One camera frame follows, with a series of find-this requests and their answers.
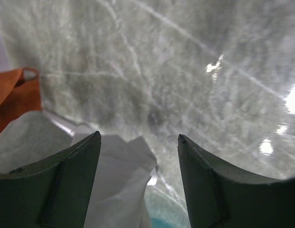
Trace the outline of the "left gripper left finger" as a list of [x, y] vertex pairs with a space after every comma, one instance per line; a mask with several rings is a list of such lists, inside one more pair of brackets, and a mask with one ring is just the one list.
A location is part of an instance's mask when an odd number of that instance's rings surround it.
[[0, 173], [0, 228], [82, 228], [101, 148], [95, 132], [38, 162]]

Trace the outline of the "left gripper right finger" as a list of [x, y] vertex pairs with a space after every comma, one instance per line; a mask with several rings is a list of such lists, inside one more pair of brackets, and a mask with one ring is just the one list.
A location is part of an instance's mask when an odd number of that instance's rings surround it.
[[241, 169], [178, 137], [193, 228], [295, 228], [295, 177], [277, 180]]

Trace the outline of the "grey underwear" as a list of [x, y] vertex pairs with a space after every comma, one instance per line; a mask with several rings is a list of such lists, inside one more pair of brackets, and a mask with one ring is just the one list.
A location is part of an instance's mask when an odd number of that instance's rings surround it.
[[[31, 111], [0, 134], [0, 173], [38, 162], [78, 143], [42, 112]], [[101, 135], [101, 148], [83, 228], [149, 228], [144, 195], [157, 160], [141, 137]]]

